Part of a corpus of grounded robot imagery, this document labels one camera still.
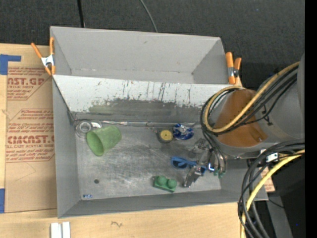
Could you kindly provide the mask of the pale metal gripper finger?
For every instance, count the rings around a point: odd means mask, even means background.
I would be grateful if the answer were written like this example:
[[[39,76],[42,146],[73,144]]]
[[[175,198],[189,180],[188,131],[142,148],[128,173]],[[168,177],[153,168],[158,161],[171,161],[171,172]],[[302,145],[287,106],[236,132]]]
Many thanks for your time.
[[[195,182],[199,177],[202,176],[201,167],[193,166],[190,168],[184,182],[184,187],[190,187],[193,182]]]
[[[195,142],[194,146],[189,150],[188,156],[190,158],[198,158],[202,156],[209,149],[209,144],[206,139],[200,138]]]

